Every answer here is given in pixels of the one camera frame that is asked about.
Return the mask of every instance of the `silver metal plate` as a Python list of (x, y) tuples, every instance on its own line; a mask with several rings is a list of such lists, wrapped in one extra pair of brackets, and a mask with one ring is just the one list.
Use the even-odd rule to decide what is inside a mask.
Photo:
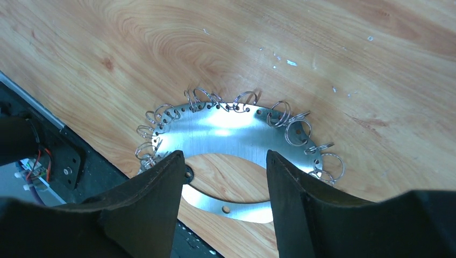
[[(319, 151), (304, 153), (315, 144), (304, 133), (301, 123), (292, 124), (289, 135), (292, 142), (307, 141), (299, 147), (286, 142), (285, 126), (273, 128), (266, 123), (268, 113), (272, 114), (271, 121), (274, 122), (282, 112), (254, 105), (240, 105), (243, 110), (249, 109), (249, 112), (227, 112), (222, 108), (208, 108), (210, 106), (210, 103), (198, 103), (199, 109), (194, 113), (189, 109), (189, 104), (166, 110), (162, 114), (162, 121), (171, 121), (174, 110), (179, 112), (180, 117), (177, 116), (162, 128), (155, 128), (154, 133), (160, 139), (155, 156), (165, 157), (177, 149), (182, 150), (186, 157), (219, 153), (240, 157), (266, 168), (266, 154), (271, 149), (305, 173), (314, 170), (314, 160), (319, 161), (316, 167), (322, 169), (323, 160)], [(184, 185), (182, 197), (192, 206), (220, 216), (254, 223), (269, 223), (273, 220), (269, 201), (251, 204), (225, 202), (189, 185)], [(223, 212), (223, 206), (227, 206), (230, 212)]]

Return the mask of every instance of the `wood grain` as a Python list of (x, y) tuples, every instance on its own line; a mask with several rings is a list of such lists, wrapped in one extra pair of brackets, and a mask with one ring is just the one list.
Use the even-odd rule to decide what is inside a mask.
[[(199, 85), (311, 110), (312, 138), (336, 143), (347, 163), (336, 187), (350, 194), (456, 188), (454, 1), (2, 0), (0, 17), (0, 69), (128, 176), (144, 112)], [(245, 161), (188, 162), (204, 191), (267, 198), (264, 171)], [(179, 218), (227, 257), (277, 256), (272, 224), (185, 201)]]

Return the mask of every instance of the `paint chip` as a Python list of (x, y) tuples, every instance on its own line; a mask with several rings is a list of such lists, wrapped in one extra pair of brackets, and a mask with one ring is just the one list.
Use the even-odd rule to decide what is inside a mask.
[(298, 66), (295, 62), (290, 61), (290, 60), (287, 60), (287, 64), (289, 64), (291, 66)]

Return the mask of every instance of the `hole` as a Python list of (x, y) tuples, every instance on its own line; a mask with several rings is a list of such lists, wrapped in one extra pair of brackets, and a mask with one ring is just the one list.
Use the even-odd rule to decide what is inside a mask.
[(222, 211), (225, 213), (225, 214), (228, 214), (231, 212), (230, 208), (228, 206), (223, 206), (222, 207)]

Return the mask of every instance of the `wooden table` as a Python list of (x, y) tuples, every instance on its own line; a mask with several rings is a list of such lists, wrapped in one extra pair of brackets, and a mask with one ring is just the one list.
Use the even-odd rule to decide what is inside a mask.
[[(145, 111), (183, 104), (199, 85), (311, 110), (312, 138), (336, 143), (347, 163), (336, 187), (350, 194), (456, 188), (453, 0), (2, 0), (0, 17), (1, 71), (130, 177)], [(188, 163), (206, 192), (268, 198), (254, 164), (217, 154)], [(272, 223), (184, 200), (179, 219), (227, 257), (277, 256)]]

